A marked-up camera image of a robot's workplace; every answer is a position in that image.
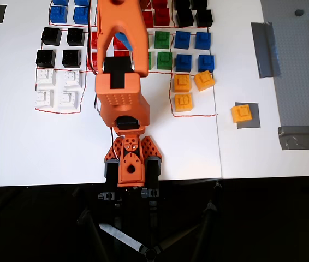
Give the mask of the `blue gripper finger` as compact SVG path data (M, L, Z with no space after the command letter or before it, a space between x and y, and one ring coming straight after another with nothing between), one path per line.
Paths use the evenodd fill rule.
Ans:
M115 37L127 48L127 50L133 50L127 36L124 33L118 32L115 34Z

